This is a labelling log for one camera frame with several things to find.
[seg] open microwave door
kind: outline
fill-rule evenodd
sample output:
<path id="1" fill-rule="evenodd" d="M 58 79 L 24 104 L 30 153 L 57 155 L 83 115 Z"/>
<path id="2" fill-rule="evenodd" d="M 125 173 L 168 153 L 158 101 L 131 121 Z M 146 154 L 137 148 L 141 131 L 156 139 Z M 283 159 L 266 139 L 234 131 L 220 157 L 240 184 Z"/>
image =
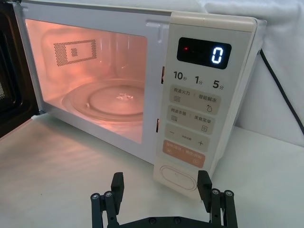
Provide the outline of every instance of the open microwave door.
<path id="1" fill-rule="evenodd" d="M 0 137 L 33 115 L 38 106 L 13 6 L 0 3 Z"/>

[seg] ventilation holes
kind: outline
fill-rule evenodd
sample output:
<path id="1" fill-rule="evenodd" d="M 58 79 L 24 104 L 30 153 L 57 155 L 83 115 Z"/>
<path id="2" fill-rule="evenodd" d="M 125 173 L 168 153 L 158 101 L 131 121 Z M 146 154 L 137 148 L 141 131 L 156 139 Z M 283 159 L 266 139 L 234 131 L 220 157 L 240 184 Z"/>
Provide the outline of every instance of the ventilation holes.
<path id="1" fill-rule="evenodd" d="M 91 43 L 92 56 L 87 57 L 87 58 L 79 58 L 79 59 L 76 59 L 76 60 L 68 61 L 67 60 L 66 45 L 84 44 L 84 43 Z M 65 42 L 65 43 L 55 43 L 54 44 L 54 49 L 55 49 L 57 66 L 59 66 L 59 67 L 67 65 L 67 64 L 78 63 L 78 62 L 82 62 L 82 61 L 97 58 L 96 40 L 94 40 L 94 39 L 82 40 L 82 41 L 73 41 L 73 42 Z M 72 56 L 73 57 L 78 56 L 78 52 L 77 52 L 76 48 L 72 48 L 71 51 L 72 51 Z"/>

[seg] orange button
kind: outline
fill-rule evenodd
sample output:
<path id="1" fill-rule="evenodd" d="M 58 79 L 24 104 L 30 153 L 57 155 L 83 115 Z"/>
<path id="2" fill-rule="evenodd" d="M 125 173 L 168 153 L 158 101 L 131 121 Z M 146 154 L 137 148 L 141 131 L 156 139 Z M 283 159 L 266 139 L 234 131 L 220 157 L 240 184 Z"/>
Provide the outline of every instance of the orange button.
<path id="1" fill-rule="evenodd" d="M 190 150 L 168 140 L 163 141 L 162 151 L 174 158 L 180 159 L 198 168 L 202 168 L 205 162 L 204 154 Z"/>

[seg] white fabric backdrop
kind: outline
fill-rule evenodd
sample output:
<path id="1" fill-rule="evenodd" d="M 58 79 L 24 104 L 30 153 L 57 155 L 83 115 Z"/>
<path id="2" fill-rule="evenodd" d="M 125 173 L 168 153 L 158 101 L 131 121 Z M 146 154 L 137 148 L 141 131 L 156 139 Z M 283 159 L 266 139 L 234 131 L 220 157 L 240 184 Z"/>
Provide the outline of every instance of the white fabric backdrop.
<path id="1" fill-rule="evenodd" d="M 58 0 L 252 16 L 267 20 L 263 50 L 304 123 L 304 0 Z M 259 57 L 237 125 L 304 146 L 304 136 Z"/>

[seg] digital display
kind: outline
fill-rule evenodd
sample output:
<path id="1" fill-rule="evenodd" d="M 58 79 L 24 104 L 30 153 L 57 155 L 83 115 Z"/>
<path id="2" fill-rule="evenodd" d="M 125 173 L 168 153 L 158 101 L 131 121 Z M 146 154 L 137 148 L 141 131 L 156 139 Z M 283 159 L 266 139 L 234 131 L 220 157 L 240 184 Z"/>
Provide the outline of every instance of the digital display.
<path id="1" fill-rule="evenodd" d="M 230 52 L 230 44 L 181 37 L 177 59 L 182 62 L 225 69 Z"/>

